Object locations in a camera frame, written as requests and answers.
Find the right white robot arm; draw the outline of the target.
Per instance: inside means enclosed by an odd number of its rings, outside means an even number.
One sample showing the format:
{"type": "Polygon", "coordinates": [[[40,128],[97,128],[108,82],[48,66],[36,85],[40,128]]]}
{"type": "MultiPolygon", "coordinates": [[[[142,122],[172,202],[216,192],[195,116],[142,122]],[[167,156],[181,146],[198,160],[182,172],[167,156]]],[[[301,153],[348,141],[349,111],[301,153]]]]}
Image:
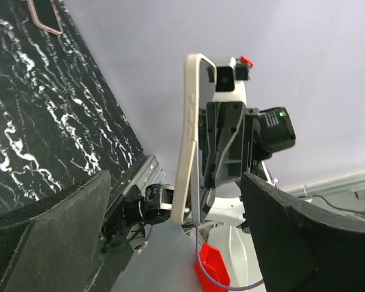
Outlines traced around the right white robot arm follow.
{"type": "Polygon", "coordinates": [[[172,219],[208,231],[194,265],[204,291],[228,291],[232,279],[247,278],[242,233],[267,291],[365,291],[365,213],[324,209],[269,181],[263,161],[295,141],[284,107],[188,103],[175,185],[133,186],[107,214],[104,250],[121,247],[120,235],[134,225],[172,219]]]}

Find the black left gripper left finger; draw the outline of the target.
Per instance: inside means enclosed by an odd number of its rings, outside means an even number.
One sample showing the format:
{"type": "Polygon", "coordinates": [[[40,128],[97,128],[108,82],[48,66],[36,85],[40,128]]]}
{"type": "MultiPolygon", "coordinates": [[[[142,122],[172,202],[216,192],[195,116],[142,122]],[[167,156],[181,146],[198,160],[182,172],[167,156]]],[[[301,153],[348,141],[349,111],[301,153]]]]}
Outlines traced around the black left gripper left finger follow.
{"type": "Polygon", "coordinates": [[[0,215],[0,291],[83,291],[110,188],[102,171],[0,215]]]}

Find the phone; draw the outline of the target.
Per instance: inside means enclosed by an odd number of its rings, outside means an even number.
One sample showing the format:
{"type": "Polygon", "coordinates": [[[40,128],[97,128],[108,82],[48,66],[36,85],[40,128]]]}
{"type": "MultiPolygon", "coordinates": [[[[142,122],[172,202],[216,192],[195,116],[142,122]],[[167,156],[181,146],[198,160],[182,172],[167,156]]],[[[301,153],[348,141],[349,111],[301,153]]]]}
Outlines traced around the phone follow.
{"type": "Polygon", "coordinates": [[[55,2],[51,0],[27,0],[31,19],[37,28],[59,36],[63,26],[55,2]]]}
{"type": "Polygon", "coordinates": [[[184,209],[188,196],[196,146],[198,145],[198,118],[200,111],[200,64],[206,63],[215,69],[215,65],[201,53],[186,56],[184,67],[184,111],[182,138],[178,166],[175,178],[171,219],[183,224],[184,209]]]}

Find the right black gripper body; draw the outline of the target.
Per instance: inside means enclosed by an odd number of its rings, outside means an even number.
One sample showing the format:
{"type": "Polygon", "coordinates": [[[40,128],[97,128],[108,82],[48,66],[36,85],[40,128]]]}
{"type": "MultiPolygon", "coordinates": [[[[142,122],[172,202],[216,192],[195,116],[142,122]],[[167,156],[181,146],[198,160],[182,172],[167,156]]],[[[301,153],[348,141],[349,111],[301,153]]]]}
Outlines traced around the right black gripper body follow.
{"type": "Polygon", "coordinates": [[[209,102],[199,113],[200,186],[215,189],[255,173],[258,163],[296,143],[284,107],[259,110],[243,102],[209,102]]]}

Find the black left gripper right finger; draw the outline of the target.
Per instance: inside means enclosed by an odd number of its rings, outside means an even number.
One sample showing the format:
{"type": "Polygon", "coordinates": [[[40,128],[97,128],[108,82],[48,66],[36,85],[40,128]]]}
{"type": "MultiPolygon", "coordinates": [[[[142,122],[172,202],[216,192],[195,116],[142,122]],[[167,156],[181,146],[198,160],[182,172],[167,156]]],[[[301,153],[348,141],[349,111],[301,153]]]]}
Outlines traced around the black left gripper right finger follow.
{"type": "Polygon", "coordinates": [[[267,291],[365,291],[365,221],[242,174],[241,197],[267,291]]]}

